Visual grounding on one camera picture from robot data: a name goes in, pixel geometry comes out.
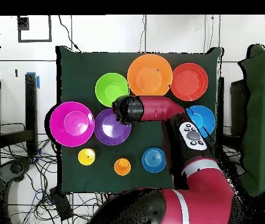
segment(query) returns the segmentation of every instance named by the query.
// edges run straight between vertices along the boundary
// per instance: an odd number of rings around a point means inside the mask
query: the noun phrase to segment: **dark green mat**
[[[97,80],[108,72],[116,72],[127,77],[130,64],[139,53],[75,53],[60,47],[62,66],[62,102],[76,101],[90,108],[94,118],[104,109],[95,96]],[[215,113],[217,87],[217,61],[221,48],[213,49],[210,54],[159,54],[175,69],[185,62],[193,62],[203,67],[208,75],[208,89],[205,94],[193,102],[182,102],[171,91],[167,96],[174,98],[181,105],[188,107],[204,105]],[[161,124],[142,122],[134,124],[128,139],[117,146],[106,146],[93,134],[84,145],[76,148],[62,146],[62,191],[73,192],[110,192],[119,193],[129,188],[138,187],[172,187],[168,169],[153,174],[142,166],[143,153],[152,147],[163,149]],[[90,166],[78,162],[78,153],[83,148],[92,148],[96,159]],[[117,159],[125,157],[131,162],[131,171],[126,176],[119,176],[114,171]]]

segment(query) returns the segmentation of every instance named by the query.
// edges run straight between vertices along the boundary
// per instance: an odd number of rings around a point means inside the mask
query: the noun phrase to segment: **pink bowl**
[[[89,140],[94,131],[94,118],[83,104],[69,101],[59,105],[50,118],[55,140],[67,147],[76,147]]]

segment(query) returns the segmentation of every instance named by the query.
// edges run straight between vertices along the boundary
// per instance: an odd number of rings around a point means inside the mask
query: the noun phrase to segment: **grey stripe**
[[[182,174],[185,173],[186,177],[190,177],[193,173],[202,169],[219,169],[219,166],[214,160],[197,160],[192,164],[189,164],[185,169],[183,169]]]
[[[182,194],[174,189],[171,189],[177,195],[180,206],[182,208],[182,224],[190,224],[190,217],[189,217],[189,209],[187,209],[186,200],[182,196]]]

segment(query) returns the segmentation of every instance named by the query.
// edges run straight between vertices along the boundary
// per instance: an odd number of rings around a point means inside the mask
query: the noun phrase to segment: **button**
[[[190,131],[186,135],[187,139],[189,140],[200,140],[201,136],[197,131]]]

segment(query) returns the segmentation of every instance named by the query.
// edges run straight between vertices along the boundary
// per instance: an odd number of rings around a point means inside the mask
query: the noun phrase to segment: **blue bowl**
[[[164,151],[158,148],[147,149],[142,157],[144,169],[150,173],[159,173],[166,166],[166,156]]]
[[[192,106],[186,110],[187,115],[199,129],[203,138],[210,135],[215,128],[215,117],[210,109],[204,106]]]

